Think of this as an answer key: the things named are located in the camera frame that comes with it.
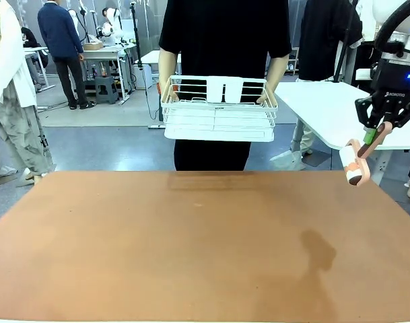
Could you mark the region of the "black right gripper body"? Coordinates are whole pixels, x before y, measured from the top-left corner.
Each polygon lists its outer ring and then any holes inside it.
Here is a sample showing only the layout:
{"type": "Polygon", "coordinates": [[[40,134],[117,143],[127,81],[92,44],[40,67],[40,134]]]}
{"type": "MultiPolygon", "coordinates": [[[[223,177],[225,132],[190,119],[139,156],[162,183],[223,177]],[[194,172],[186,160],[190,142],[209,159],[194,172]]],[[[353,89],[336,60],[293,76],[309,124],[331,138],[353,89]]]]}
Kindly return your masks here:
{"type": "Polygon", "coordinates": [[[372,78],[373,105],[410,102],[410,65],[380,60],[372,78]]]}

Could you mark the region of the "person's left hand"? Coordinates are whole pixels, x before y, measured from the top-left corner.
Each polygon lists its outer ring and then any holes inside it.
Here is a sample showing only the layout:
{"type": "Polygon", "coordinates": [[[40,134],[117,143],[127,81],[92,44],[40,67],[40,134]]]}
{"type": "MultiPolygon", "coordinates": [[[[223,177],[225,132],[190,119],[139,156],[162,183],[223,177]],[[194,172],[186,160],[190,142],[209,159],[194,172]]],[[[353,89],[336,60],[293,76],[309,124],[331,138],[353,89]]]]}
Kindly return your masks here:
{"type": "Polygon", "coordinates": [[[268,106],[275,107],[277,106],[277,101],[273,92],[269,92],[267,89],[264,89],[261,96],[256,101],[257,104],[266,103],[268,106]]]}

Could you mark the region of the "person's right hand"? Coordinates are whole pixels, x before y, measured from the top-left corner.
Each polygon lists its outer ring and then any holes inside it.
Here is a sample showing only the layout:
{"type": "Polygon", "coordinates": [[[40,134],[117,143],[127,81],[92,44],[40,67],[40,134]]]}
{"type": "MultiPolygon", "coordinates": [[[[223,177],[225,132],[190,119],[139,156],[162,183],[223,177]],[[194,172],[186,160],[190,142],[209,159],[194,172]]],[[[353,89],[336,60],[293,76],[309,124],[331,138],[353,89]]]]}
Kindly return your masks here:
{"type": "Polygon", "coordinates": [[[177,90],[178,90],[177,85],[174,85],[171,83],[166,83],[166,84],[160,83],[161,103],[167,104],[167,103],[178,102],[179,97],[177,94],[177,90]]]}

